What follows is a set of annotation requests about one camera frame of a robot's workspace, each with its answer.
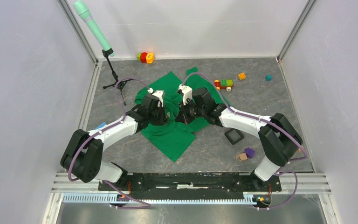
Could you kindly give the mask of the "green t-shirt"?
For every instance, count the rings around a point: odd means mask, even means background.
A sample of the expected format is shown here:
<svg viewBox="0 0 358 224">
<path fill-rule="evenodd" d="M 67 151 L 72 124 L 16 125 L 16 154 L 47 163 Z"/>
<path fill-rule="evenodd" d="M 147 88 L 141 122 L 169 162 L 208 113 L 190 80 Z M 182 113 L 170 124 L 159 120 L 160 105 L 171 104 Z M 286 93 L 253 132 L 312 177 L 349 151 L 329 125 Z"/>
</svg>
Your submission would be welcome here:
<svg viewBox="0 0 358 224">
<path fill-rule="evenodd" d="M 190 124 L 175 121 L 179 113 L 182 96 L 177 93 L 182 81 L 172 71 L 151 83 L 154 90 L 165 92 L 165 112 L 170 114 L 168 122 L 163 126 L 149 125 L 141 133 L 171 161 L 176 160 L 195 140 L 194 133 L 209 126 L 204 118 L 196 118 Z"/>
</svg>

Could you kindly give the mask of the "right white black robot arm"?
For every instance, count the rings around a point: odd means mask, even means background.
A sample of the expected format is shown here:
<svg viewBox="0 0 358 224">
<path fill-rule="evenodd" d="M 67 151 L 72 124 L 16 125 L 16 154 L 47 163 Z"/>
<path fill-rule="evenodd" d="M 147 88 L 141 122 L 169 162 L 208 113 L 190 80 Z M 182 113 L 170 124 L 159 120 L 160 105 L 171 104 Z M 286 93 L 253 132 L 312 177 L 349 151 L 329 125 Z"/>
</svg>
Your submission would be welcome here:
<svg viewBox="0 0 358 224">
<path fill-rule="evenodd" d="M 265 156 L 250 178 L 255 190 L 265 189 L 270 178 L 302 148 L 302 138 L 283 114 L 261 116 L 237 110 L 226 102 L 218 104 L 205 87 L 192 90 L 181 84 L 178 93 L 182 101 L 177 122 L 190 124 L 204 118 L 211 125 L 245 132 L 261 141 Z"/>
</svg>

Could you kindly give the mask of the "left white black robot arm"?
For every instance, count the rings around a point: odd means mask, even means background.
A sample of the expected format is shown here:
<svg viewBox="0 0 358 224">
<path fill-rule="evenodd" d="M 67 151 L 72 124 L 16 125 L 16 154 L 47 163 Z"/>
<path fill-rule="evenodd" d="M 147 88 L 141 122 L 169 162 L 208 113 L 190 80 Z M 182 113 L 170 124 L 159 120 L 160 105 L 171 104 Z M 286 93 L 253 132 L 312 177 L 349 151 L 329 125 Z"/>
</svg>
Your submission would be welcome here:
<svg viewBox="0 0 358 224">
<path fill-rule="evenodd" d="M 103 152 L 119 140 L 134 135 L 150 125 L 166 124 L 164 94 L 163 91 L 148 93 L 141 104 L 101 128 L 89 132 L 83 129 L 76 130 L 60 162 L 68 171 L 69 180 L 80 180 L 84 183 L 92 180 L 109 181 L 116 190 L 123 190 L 128 184 L 128 178 L 124 175 L 125 170 L 113 162 L 103 162 Z"/>
</svg>

